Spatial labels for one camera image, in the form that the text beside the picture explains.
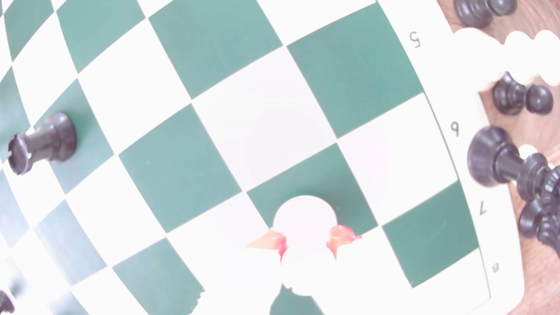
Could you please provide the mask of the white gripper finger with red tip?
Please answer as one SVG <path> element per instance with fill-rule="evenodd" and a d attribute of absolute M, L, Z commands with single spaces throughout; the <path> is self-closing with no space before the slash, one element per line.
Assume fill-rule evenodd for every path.
<path fill-rule="evenodd" d="M 410 285 L 380 227 L 365 235 L 331 228 L 335 254 L 333 314 L 410 314 Z"/>
<path fill-rule="evenodd" d="M 224 247 L 206 265 L 211 278 L 192 314 L 270 314 L 281 292 L 286 236 L 268 230 L 241 248 Z"/>

